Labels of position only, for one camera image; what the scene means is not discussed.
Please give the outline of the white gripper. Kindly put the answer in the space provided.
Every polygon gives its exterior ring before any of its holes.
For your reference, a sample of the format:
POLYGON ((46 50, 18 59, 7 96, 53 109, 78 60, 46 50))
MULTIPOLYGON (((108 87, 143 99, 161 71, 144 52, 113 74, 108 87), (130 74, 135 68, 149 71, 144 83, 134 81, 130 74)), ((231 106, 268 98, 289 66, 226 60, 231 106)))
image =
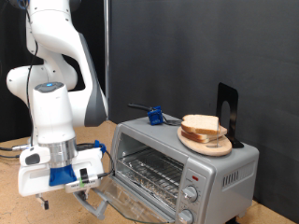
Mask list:
POLYGON ((48 210, 49 202, 41 193, 65 189, 67 193, 80 191, 80 198, 89 198, 89 189, 100 185, 100 175, 104 173, 101 162, 102 151, 91 148, 75 153, 69 159, 62 152, 56 154, 57 161, 50 158, 50 150, 46 147, 32 147, 20 155, 18 177, 19 194, 35 195, 44 210, 48 210))

